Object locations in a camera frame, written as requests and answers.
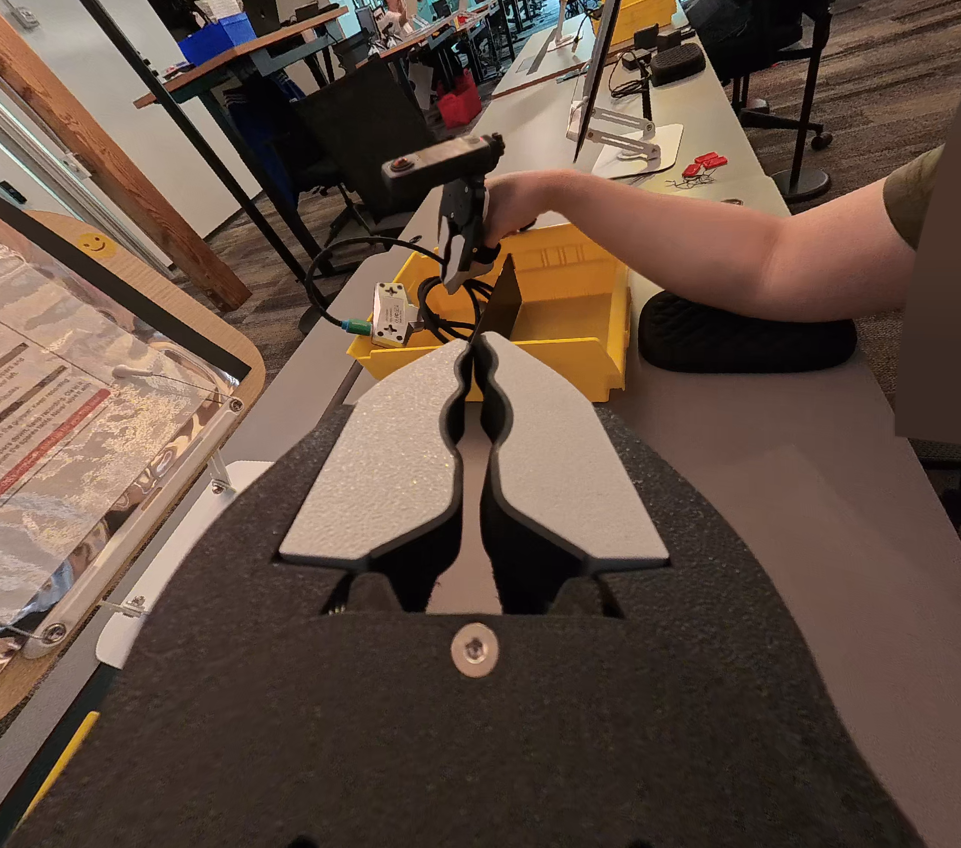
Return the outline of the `blue storage box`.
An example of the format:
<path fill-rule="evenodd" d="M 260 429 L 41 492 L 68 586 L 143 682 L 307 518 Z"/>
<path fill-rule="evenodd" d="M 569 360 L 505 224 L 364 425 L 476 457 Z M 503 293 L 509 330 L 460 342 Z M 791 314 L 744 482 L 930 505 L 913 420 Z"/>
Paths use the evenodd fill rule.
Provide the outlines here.
<path fill-rule="evenodd" d="M 246 13 L 208 24 L 178 42 L 187 62 L 199 67 L 226 51 L 258 37 Z"/>

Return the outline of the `black floor stand pole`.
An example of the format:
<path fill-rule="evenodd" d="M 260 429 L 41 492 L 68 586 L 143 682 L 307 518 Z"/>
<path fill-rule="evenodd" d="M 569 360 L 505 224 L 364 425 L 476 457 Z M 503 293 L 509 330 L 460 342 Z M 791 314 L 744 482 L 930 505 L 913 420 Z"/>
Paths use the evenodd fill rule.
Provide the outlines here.
<path fill-rule="evenodd" d="M 807 16 L 813 21 L 811 45 L 804 49 L 783 51 L 784 59 L 805 59 L 807 73 L 804 81 L 799 120 L 792 121 L 789 129 L 797 133 L 795 150 L 789 169 L 775 172 L 771 176 L 779 193 L 787 205 L 817 198 L 830 190 L 830 175 L 823 169 L 807 167 L 804 155 L 807 146 L 815 152 L 829 147 L 833 135 L 823 124 L 812 121 L 812 108 L 818 85 L 823 51 L 828 43 L 832 22 L 832 0 L 817 0 L 812 4 L 812 12 Z"/>

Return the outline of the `grey multiport adapter hub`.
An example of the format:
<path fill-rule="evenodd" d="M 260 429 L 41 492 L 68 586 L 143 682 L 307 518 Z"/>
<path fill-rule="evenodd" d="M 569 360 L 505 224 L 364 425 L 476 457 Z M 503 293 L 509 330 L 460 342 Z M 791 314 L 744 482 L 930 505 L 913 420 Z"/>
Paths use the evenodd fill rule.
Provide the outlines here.
<path fill-rule="evenodd" d="M 403 348 L 423 329 L 417 305 L 412 303 L 401 283 L 378 283 L 372 307 L 371 343 L 379 348 Z"/>

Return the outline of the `thin display panel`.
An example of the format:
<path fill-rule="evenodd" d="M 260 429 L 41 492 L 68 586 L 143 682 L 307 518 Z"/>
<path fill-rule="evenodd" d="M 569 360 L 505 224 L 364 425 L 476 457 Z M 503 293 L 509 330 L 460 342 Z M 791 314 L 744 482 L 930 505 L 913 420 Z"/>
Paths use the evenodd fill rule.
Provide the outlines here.
<path fill-rule="evenodd" d="M 600 27 L 595 36 L 594 49 L 583 86 L 583 93 L 577 105 L 572 108 L 572 113 L 575 114 L 574 126 L 578 129 L 574 162 L 576 162 L 580 156 L 587 138 L 592 111 L 607 58 L 607 51 L 610 47 L 616 25 L 620 2 L 621 0 L 605 0 Z"/>

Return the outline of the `person's right forearm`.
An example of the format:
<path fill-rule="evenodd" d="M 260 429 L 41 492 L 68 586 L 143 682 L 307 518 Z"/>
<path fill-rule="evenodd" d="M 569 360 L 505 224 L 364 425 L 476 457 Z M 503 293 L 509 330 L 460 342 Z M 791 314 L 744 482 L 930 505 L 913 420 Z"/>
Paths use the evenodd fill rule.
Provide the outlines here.
<path fill-rule="evenodd" d="M 916 250 L 875 182 L 797 216 L 646 193 L 573 170 L 548 174 L 555 209 L 633 271 L 744 316 L 829 322 L 903 306 Z"/>

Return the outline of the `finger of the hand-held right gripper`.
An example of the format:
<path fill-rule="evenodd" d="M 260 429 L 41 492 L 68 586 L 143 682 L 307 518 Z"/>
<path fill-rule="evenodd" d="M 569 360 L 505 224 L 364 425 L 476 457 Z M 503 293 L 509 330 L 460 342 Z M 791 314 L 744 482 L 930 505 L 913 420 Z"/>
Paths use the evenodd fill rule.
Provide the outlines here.
<path fill-rule="evenodd" d="M 441 283 L 453 295 L 482 271 L 476 251 L 482 245 L 482 223 L 470 220 L 464 225 L 440 220 L 438 250 L 441 261 Z"/>

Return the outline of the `black bin divider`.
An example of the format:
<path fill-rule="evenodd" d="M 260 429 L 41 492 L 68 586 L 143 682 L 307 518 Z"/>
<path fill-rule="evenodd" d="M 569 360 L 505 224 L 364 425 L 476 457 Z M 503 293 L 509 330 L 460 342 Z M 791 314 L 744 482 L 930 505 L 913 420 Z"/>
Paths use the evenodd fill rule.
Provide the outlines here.
<path fill-rule="evenodd" d="M 477 306 L 474 312 L 474 330 L 468 342 L 470 347 L 475 348 L 485 334 L 496 334 L 511 340 L 522 304 L 513 255 L 507 254 L 498 279 L 487 294 L 487 300 Z"/>

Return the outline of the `blue striped jacket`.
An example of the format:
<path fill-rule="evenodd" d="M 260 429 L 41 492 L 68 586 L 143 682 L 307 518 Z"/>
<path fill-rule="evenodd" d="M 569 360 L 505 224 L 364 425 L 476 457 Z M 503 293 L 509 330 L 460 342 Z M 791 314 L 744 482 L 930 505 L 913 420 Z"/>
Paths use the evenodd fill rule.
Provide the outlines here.
<path fill-rule="evenodd" d="M 299 193 L 275 143 L 290 129 L 293 122 L 290 105 L 304 99 L 304 91 L 280 71 L 225 87 L 222 96 L 234 127 L 282 197 L 284 208 L 295 209 Z"/>

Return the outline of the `yellow plastic storage bin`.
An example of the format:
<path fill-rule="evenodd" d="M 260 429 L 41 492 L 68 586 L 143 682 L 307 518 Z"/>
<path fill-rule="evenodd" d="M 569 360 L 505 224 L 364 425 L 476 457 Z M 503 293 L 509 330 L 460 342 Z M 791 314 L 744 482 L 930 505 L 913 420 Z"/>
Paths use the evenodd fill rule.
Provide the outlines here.
<path fill-rule="evenodd" d="M 521 306 L 511 341 L 561 374 L 589 401 L 605 403 L 613 389 L 626 385 L 627 348 L 631 337 L 631 297 L 627 267 L 570 224 L 508 237 L 490 273 L 479 279 L 493 285 L 511 256 Z M 412 302 L 439 264 L 408 253 L 388 281 L 403 285 Z M 466 292 L 449 295 L 435 287 L 430 308 L 442 318 L 474 326 Z M 414 333 L 404 348 L 380 348 L 368 337 L 355 337 L 347 354 L 381 380 L 396 369 L 438 348 L 430 331 Z"/>
<path fill-rule="evenodd" d="M 669 27 L 677 11 L 677 0 L 621 0 L 611 43 L 632 42 L 636 32 L 653 25 Z"/>

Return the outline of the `person's right hand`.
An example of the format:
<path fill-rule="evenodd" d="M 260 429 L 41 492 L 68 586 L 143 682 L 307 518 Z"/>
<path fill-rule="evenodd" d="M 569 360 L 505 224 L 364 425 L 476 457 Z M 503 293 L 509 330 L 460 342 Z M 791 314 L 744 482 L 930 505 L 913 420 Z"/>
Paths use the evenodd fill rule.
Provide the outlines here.
<path fill-rule="evenodd" d="M 492 177 L 486 182 L 485 247 L 534 224 L 539 217 L 563 211 L 565 170 L 532 170 Z"/>

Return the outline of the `red bag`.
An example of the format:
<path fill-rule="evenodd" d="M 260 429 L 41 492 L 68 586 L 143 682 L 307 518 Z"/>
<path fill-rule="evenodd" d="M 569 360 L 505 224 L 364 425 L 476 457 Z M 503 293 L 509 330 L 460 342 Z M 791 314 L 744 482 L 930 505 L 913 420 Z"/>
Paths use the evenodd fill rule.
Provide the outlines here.
<path fill-rule="evenodd" d="M 473 73 L 463 70 L 447 89 L 444 81 L 437 84 L 437 109 L 449 131 L 469 125 L 483 109 Z"/>

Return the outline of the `black office chair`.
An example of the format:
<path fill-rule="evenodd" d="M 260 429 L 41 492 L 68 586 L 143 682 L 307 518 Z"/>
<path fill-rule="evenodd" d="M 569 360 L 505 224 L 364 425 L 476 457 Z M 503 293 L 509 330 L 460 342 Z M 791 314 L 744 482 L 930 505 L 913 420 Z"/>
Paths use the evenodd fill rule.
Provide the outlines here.
<path fill-rule="evenodd" d="M 805 145 L 821 151 L 830 145 L 833 136 L 823 123 L 812 120 L 812 108 L 823 50 L 830 34 L 831 0 L 797 0 L 783 7 L 775 6 L 772 0 L 758 0 L 756 6 L 756 22 L 735 43 L 728 58 L 732 107 L 745 126 L 796 130 L 800 151 Z M 799 120 L 777 117 L 749 102 L 751 74 L 787 61 L 807 63 Z"/>
<path fill-rule="evenodd" d="M 384 163 L 436 141 L 426 121 L 397 83 L 387 63 L 375 58 L 329 86 L 289 104 L 293 122 L 332 160 L 346 186 L 374 220 L 374 234 L 405 228 L 425 194 L 390 194 Z"/>

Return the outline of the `olive shirt sleeve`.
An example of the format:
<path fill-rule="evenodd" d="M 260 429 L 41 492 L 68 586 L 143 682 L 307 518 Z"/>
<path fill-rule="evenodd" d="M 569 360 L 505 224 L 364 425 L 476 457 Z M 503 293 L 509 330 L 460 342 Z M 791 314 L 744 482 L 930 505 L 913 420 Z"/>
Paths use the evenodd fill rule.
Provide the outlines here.
<path fill-rule="evenodd" d="M 914 251 L 919 246 L 943 149 L 944 145 L 932 148 L 884 180 L 882 196 L 887 216 L 895 232 Z"/>

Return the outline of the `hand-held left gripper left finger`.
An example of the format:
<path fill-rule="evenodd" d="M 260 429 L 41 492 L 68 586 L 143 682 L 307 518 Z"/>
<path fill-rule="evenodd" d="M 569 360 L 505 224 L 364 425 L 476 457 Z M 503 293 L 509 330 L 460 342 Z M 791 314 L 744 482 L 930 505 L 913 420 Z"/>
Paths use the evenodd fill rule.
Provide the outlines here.
<path fill-rule="evenodd" d="M 284 561 L 358 570 L 436 532 L 458 536 L 471 353 L 451 341 L 355 402 L 280 545 Z"/>

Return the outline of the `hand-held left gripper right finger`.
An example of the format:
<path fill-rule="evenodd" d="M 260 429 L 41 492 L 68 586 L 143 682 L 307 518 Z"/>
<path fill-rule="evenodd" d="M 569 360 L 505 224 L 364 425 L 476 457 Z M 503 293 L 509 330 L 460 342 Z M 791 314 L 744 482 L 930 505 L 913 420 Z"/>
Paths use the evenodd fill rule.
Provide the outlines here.
<path fill-rule="evenodd" d="M 477 378 L 489 483 L 510 521 L 587 574 L 667 565 L 669 552 L 591 401 L 493 332 L 477 339 Z"/>

